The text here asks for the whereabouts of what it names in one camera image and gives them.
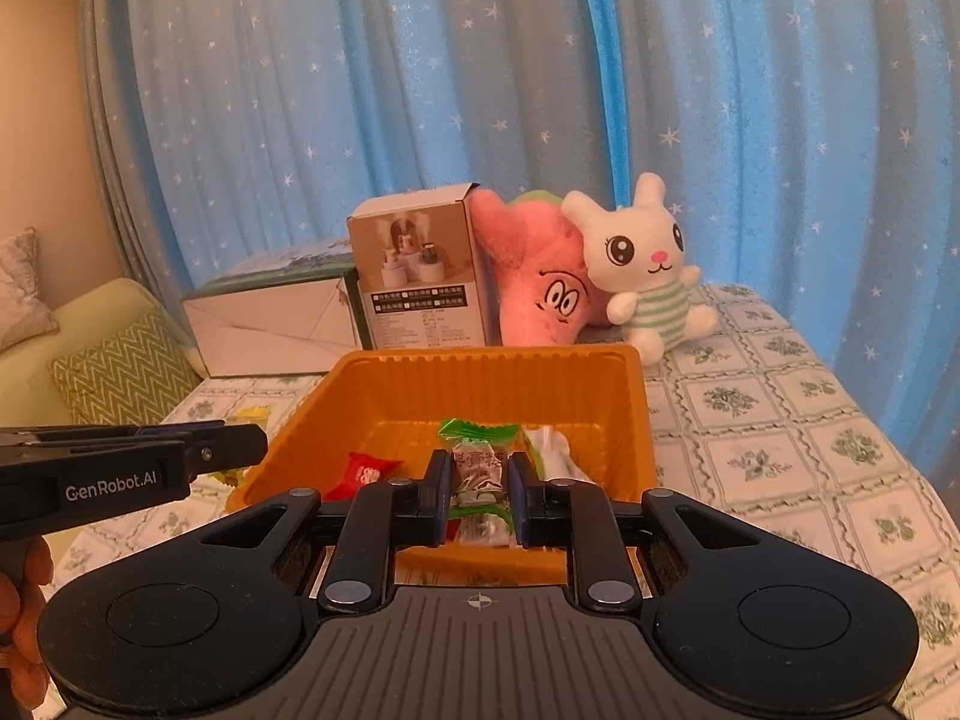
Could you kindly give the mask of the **person's left hand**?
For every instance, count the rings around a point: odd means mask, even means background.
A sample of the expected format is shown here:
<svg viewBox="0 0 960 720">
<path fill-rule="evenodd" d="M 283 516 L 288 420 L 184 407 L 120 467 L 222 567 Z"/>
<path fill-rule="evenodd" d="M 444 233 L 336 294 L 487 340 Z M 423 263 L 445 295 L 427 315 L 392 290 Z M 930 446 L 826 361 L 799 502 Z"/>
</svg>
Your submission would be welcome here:
<svg viewBox="0 0 960 720">
<path fill-rule="evenodd" d="M 46 599 L 41 589 L 52 580 L 53 564 L 44 538 L 34 538 L 26 551 L 23 577 L 2 575 L 2 635 L 8 644 L 2 660 L 8 671 L 11 695 L 25 710 L 37 709 L 46 699 L 49 673 L 37 647 L 37 622 Z"/>
</svg>

